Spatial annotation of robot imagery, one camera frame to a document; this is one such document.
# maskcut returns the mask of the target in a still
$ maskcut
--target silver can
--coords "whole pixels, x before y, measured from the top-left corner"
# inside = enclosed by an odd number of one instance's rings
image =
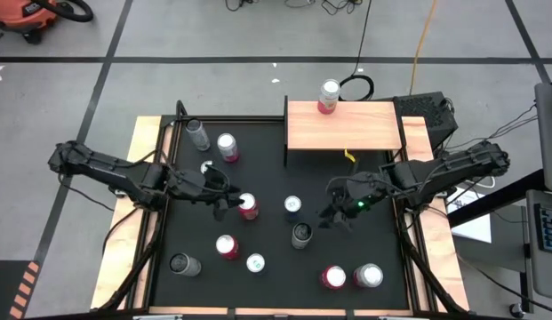
[[[355,283],[363,288],[375,288],[382,283],[382,269],[373,263],[358,267],[353,273]]]
[[[188,136],[199,151],[206,151],[211,147],[211,141],[204,130],[203,123],[197,119],[190,119],[187,122],[186,130]]]
[[[264,260],[264,257],[261,256],[259,253],[253,253],[250,257],[248,257],[248,260],[246,261],[246,267],[248,267],[248,270],[252,272],[254,275],[259,275],[264,271],[266,267],[266,261]]]
[[[217,141],[220,154],[226,162],[235,162],[238,160],[238,146],[236,139],[230,133],[222,133]]]
[[[313,236],[313,230],[309,224],[300,222],[292,229],[292,246],[295,249],[305,248],[311,237]]]
[[[201,262],[185,253],[178,253],[172,256],[169,261],[169,268],[177,275],[197,276],[201,273]]]
[[[301,200],[296,196],[288,196],[284,201],[285,219],[289,222],[300,218]]]
[[[201,164],[201,173],[202,174],[204,174],[208,170],[207,165],[212,165],[212,160],[206,160]]]
[[[323,114],[331,114],[337,107],[340,96],[340,84],[339,81],[334,79],[327,79],[321,86],[321,94],[319,95],[319,102],[317,108],[319,112]]]

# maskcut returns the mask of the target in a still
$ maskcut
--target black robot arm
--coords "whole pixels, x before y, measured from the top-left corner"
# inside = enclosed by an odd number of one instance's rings
[[[508,154],[499,145],[483,141],[431,161],[386,164],[378,172],[333,178],[326,190],[332,202],[319,214],[324,218],[320,227],[339,224],[350,228],[348,220],[389,196],[405,199],[408,208],[419,209],[439,192],[475,177],[501,176],[509,165]]]
[[[130,163],[69,141],[56,146],[48,165],[58,174],[82,174],[110,189],[121,190],[136,207],[152,212],[162,210],[170,197],[213,204],[215,219],[222,220],[228,208],[242,203],[230,195],[239,189],[230,186],[228,177],[217,168],[209,166],[204,174],[192,170],[176,171],[169,164],[145,162],[152,154],[155,152]]]

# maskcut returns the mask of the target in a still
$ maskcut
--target wooden platform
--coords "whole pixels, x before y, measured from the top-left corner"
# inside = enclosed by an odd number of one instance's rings
[[[330,115],[317,101],[287,104],[289,150],[398,150],[402,147],[394,103],[340,101]]]

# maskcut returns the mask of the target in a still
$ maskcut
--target black tabletop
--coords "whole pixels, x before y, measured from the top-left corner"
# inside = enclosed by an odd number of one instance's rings
[[[215,221],[211,206],[172,201],[164,226],[164,242],[155,268],[150,305],[158,307],[228,308],[352,308],[408,309],[400,243],[396,235],[393,206],[384,200],[361,214],[354,232],[317,228],[317,211],[329,201],[324,189],[331,177],[346,175],[349,162],[341,152],[290,151],[284,168],[282,123],[205,123],[211,149],[199,152],[187,134],[181,134],[177,168],[199,170],[213,160],[231,183],[252,193],[260,208],[259,217],[243,221],[231,209],[222,222]],[[236,138],[240,159],[234,164],[221,160],[216,139],[224,132]],[[384,152],[363,155],[361,171],[375,171],[386,162]],[[297,196],[302,202],[301,220],[313,229],[304,250],[293,249],[292,224],[284,218],[284,200]],[[240,243],[239,260],[224,260],[215,249],[224,234]],[[179,276],[169,269],[169,260],[184,252],[202,263],[201,274]],[[246,258],[261,254],[266,272],[248,271]],[[352,283],[355,268],[374,263],[384,280],[378,288],[359,289]],[[331,291],[318,281],[329,265],[341,266],[348,275],[344,288]]]

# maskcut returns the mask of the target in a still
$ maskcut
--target black hose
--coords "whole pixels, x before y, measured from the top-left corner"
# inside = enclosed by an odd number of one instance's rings
[[[68,20],[76,21],[76,22],[90,22],[94,18],[94,14],[92,12],[92,9],[90,8],[90,5],[88,5],[83,0],[68,0],[69,2],[79,6],[82,10],[84,10],[84,14],[75,14],[72,12],[66,12],[64,9],[60,8],[59,6],[52,5],[48,2],[48,0],[31,0],[33,3],[40,5],[42,8],[45,8],[46,10],[50,12],[54,12],[57,15],[61,16],[62,18],[66,18]]]

